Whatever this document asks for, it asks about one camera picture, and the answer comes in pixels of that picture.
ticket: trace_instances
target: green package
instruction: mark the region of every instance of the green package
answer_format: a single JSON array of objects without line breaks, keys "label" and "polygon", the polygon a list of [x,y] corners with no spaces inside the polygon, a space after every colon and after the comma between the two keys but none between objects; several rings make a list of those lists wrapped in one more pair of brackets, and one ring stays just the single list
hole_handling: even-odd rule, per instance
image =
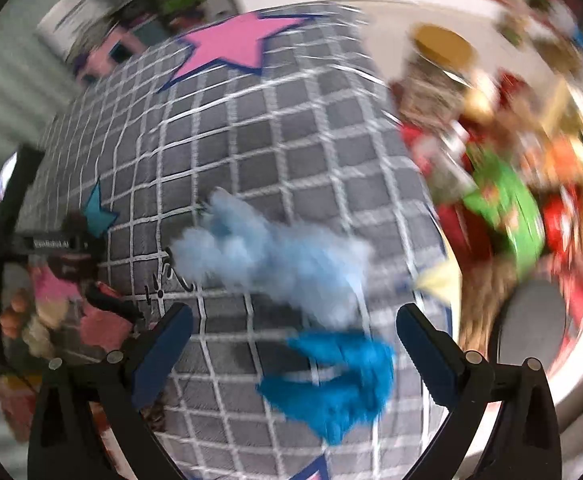
[{"label": "green package", "polygon": [[545,245],[545,230],[534,197],[509,164],[494,152],[473,151],[478,189],[463,199],[465,207],[481,215],[496,231],[505,233],[519,275],[536,263]]}]

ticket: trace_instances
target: yellow fabric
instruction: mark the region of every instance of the yellow fabric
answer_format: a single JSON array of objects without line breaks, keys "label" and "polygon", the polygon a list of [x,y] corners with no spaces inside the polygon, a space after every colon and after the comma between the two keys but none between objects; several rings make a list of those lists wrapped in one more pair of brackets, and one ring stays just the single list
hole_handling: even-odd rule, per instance
[{"label": "yellow fabric", "polygon": [[458,342],[460,330],[460,292],[462,288],[462,273],[444,233],[438,229],[445,243],[447,259],[444,262],[425,270],[415,282],[415,290],[426,292],[451,307],[451,336]]}]

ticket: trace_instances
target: blue star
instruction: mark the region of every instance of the blue star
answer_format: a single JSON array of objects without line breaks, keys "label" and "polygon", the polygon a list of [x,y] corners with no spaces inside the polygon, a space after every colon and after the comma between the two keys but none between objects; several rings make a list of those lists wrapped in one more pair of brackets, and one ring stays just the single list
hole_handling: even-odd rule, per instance
[{"label": "blue star", "polygon": [[92,189],[82,213],[88,221],[89,234],[96,238],[100,238],[116,222],[118,213],[103,209],[101,206],[100,180]]}]

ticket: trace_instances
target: blue fluffy toy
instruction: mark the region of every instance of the blue fluffy toy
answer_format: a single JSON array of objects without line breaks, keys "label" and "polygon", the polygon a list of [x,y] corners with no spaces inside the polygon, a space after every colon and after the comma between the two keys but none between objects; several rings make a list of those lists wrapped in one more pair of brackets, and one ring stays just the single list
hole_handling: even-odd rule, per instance
[{"label": "blue fluffy toy", "polygon": [[315,224],[277,224],[223,189],[215,190],[201,226],[171,244],[176,269],[201,283],[217,276],[227,288],[264,292],[328,328],[357,315],[371,246]]}]

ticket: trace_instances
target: screw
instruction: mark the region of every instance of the screw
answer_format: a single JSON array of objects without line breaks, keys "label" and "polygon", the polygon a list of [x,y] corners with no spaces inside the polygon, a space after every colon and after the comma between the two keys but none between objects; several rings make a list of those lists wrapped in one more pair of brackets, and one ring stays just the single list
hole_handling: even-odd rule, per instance
[{"label": "screw", "polygon": [[58,368],[60,368],[61,365],[62,359],[60,357],[55,357],[48,364],[50,370],[58,370]]},{"label": "screw", "polygon": [[527,366],[536,372],[542,368],[542,364],[535,357],[527,359]]},{"label": "screw", "polygon": [[483,360],[483,357],[478,352],[470,350],[465,354],[465,359],[467,360],[467,362],[470,362],[473,365],[477,365],[479,362]]},{"label": "screw", "polygon": [[123,353],[120,350],[114,350],[107,354],[107,362],[115,365],[123,360]]}]

